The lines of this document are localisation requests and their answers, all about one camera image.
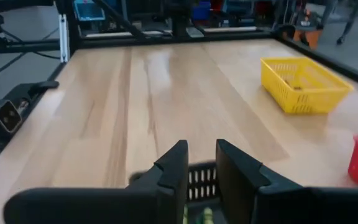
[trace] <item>wooden table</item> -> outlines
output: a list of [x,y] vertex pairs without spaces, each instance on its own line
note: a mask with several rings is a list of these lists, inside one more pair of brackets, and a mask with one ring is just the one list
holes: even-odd
[[190,162],[227,139],[303,185],[355,187],[358,84],[330,115],[285,115],[260,84],[274,40],[79,50],[0,155],[4,202],[32,187],[125,187],[179,139]]

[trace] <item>yellow plastic basket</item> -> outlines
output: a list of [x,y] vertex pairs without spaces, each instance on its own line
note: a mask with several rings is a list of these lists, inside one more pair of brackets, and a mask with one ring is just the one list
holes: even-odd
[[353,87],[308,58],[262,58],[262,85],[286,113],[328,113]]

